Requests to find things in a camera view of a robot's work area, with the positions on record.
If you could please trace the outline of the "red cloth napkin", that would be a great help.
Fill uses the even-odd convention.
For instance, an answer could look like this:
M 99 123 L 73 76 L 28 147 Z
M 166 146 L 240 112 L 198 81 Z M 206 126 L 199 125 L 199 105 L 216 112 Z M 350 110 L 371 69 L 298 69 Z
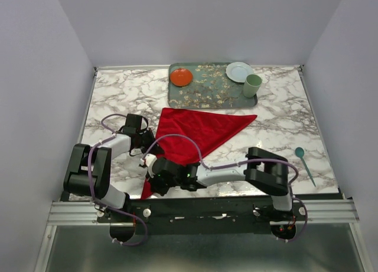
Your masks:
M 166 137 L 158 142 L 164 153 L 157 154 L 157 157 L 164 157 L 180 165 L 198 162 L 200 158 L 196 146 L 199 147 L 202 157 L 206 157 L 257 117 L 255 114 L 239 116 L 164 108 L 159 118 L 156 137 L 179 134 L 189 137 L 195 144 L 181 137 Z

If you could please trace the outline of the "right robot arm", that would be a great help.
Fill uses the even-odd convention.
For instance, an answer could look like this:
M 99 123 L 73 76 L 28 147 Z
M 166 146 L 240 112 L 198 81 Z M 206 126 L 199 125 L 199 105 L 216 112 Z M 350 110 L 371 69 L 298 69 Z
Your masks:
M 275 218 L 287 219 L 294 210 L 288 180 L 288 169 L 294 166 L 287 159 L 261 148 L 249 148 L 245 157 L 230 164 L 205 166 L 196 162 L 184 166 L 147 154 L 141 166 L 148 170 L 146 177 L 151 191 L 161 196 L 174 187 L 194 192 L 218 183 L 245 181 L 272 198 Z

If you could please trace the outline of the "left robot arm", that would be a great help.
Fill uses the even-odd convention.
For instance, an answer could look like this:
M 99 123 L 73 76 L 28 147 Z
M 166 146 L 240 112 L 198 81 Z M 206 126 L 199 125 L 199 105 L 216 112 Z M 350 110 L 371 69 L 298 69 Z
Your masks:
M 161 155 L 164 150 L 155 141 L 148 119 L 137 114 L 119 114 L 125 124 L 119 130 L 111 131 L 111 137 L 90 146 L 74 145 L 63 182 L 66 192 L 78 196 L 89 196 L 102 207 L 109 207 L 110 214 L 119 222 L 126 221 L 131 214 L 130 196 L 110 184 L 112 160 L 121 154 L 130 154 L 139 149 L 142 154 Z

